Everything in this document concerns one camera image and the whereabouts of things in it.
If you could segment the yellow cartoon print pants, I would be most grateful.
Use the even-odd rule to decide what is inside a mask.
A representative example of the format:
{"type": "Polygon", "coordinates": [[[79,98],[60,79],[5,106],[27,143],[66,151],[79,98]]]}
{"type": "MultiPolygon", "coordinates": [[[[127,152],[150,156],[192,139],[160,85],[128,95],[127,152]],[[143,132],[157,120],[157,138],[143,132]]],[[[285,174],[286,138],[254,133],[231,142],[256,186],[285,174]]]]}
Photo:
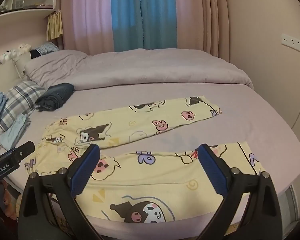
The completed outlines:
{"type": "Polygon", "coordinates": [[[216,122],[221,112],[194,96],[62,118],[46,126],[23,174],[54,174],[96,144],[100,160],[76,197],[89,218],[135,224],[198,218],[215,212],[222,196],[199,162],[198,145],[162,141],[182,128],[216,122]]]}

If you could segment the pink curtain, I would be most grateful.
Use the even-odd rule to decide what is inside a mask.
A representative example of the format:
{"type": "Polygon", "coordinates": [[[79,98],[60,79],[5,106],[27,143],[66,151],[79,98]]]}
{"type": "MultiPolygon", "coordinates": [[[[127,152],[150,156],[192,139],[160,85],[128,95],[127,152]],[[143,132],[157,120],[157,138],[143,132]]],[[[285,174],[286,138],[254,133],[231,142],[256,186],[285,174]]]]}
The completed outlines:
{"type": "MultiPolygon", "coordinates": [[[[177,48],[197,49],[228,60],[227,0],[176,0],[177,48]]],[[[115,52],[111,0],[61,0],[65,49],[88,55],[115,52]]]]}

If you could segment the plaid grey white pillow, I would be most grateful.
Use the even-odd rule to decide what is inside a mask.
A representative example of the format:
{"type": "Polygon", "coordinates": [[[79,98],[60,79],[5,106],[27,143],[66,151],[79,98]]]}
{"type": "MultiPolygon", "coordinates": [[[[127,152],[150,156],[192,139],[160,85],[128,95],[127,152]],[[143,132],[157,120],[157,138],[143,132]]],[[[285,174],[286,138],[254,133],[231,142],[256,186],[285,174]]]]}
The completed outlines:
{"type": "Polygon", "coordinates": [[[0,136],[11,127],[17,116],[31,114],[36,108],[35,102],[45,92],[44,88],[33,81],[23,81],[9,89],[6,93],[8,100],[0,120],[0,136]]]}

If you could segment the dark rolled towel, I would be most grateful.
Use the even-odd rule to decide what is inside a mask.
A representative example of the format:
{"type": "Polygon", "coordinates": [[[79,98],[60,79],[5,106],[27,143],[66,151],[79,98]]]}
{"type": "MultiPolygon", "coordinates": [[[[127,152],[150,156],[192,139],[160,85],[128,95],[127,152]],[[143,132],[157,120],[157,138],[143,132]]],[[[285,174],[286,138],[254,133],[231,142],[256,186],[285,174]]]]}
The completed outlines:
{"type": "Polygon", "coordinates": [[[70,83],[61,83],[48,88],[35,104],[38,111],[55,111],[61,108],[74,93],[75,88],[70,83]]]}

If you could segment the pink folded duvet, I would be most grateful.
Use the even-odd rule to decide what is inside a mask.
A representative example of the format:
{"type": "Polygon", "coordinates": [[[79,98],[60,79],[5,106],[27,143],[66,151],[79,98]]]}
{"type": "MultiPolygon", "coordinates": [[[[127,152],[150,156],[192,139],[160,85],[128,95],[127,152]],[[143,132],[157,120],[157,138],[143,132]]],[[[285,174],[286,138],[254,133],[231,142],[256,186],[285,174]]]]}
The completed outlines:
{"type": "Polygon", "coordinates": [[[146,83],[217,83],[246,85],[249,76],[233,64],[201,50],[134,49],[87,55],[59,50],[32,59],[27,76],[47,89],[70,83],[75,90],[146,83]]]}

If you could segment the white wall power strip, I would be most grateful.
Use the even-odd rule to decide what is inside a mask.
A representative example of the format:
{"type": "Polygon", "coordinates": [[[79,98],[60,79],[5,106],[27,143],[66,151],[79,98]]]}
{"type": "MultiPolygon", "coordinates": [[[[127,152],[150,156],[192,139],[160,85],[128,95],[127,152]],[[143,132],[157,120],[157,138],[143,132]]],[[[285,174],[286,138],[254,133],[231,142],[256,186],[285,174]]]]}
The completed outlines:
{"type": "Polygon", "coordinates": [[[282,34],[281,44],[300,52],[300,40],[297,38],[282,34]]]}

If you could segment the teal curtain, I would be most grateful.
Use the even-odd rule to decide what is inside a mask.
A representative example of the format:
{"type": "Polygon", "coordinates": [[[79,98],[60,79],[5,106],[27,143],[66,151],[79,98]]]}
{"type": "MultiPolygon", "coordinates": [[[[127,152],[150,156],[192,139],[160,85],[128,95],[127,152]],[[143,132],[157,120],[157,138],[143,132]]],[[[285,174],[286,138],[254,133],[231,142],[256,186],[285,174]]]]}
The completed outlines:
{"type": "Polygon", "coordinates": [[[114,51],[177,48],[176,0],[111,0],[114,51]]]}

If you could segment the folded light blue jeans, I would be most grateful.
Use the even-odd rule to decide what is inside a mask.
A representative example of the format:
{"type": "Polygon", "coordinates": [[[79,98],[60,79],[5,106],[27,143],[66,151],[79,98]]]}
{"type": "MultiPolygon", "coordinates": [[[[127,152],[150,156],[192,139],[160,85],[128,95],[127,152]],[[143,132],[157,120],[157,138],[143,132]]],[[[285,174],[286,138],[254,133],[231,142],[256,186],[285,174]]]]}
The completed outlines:
{"type": "Polygon", "coordinates": [[[18,115],[11,127],[0,136],[0,145],[5,150],[10,150],[15,147],[27,127],[30,125],[30,122],[27,114],[18,115]]]}

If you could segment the yellow fringed cloth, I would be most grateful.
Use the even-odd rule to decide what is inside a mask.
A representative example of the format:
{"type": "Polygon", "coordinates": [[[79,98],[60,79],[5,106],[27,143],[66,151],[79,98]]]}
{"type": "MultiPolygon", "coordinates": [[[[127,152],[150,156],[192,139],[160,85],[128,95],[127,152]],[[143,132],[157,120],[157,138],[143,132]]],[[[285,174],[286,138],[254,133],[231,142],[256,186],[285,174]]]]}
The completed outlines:
{"type": "Polygon", "coordinates": [[[46,40],[51,41],[63,35],[61,11],[52,13],[47,18],[46,40]]]}

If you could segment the blue checked cloth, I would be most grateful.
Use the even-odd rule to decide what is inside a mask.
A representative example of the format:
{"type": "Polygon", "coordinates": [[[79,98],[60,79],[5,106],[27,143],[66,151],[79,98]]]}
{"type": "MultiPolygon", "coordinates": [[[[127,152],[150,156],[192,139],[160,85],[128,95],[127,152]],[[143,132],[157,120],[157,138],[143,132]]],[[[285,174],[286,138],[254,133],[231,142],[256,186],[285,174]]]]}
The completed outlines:
{"type": "Polygon", "coordinates": [[[38,46],[30,51],[31,59],[59,51],[59,48],[52,42],[47,42],[41,46],[38,46]]]}

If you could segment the white wall shelf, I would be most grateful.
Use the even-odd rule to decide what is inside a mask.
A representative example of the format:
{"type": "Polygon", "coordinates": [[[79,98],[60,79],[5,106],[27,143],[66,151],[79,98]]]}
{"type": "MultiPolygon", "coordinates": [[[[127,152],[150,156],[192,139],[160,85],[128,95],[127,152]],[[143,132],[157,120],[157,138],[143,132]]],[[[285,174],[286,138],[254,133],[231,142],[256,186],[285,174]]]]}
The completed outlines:
{"type": "Polygon", "coordinates": [[[4,0],[0,27],[36,18],[46,18],[56,9],[56,0],[4,0]]]}

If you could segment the white plush toy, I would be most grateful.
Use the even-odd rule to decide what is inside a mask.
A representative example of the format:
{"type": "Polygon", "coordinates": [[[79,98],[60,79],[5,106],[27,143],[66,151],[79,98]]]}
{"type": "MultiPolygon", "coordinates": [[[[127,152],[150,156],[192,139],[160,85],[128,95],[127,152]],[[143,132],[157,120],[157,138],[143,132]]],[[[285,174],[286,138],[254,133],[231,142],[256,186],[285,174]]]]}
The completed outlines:
{"type": "Polygon", "coordinates": [[[25,53],[30,52],[32,46],[26,43],[22,43],[19,45],[17,49],[7,50],[0,55],[0,65],[5,64],[13,58],[19,57],[25,53]]]}

